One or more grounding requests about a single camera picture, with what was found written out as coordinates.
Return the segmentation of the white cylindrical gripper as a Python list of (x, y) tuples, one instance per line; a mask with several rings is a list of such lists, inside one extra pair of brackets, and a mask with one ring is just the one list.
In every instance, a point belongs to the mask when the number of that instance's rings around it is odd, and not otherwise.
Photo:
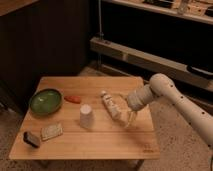
[(128, 107), (133, 111), (128, 111), (128, 119), (125, 125), (128, 128), (136, 119), (137, 112), (143, 109), (147, 104), (151, 103), (157, 98), (157, 94), (151, 89), (149, 84), (139, 87), (128, 95), (118, 94), (118, 96), (127, 102)]

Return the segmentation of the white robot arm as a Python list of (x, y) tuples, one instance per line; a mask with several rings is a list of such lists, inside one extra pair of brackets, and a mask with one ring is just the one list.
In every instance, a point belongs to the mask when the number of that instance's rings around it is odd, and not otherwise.
[(184, 96), (165, 74), (154, 74), (148, 84), (122, 96), (134, 112), (142, 110), (158, 97), (172, 103), (207, 146), (213, 149), (213, 116)]

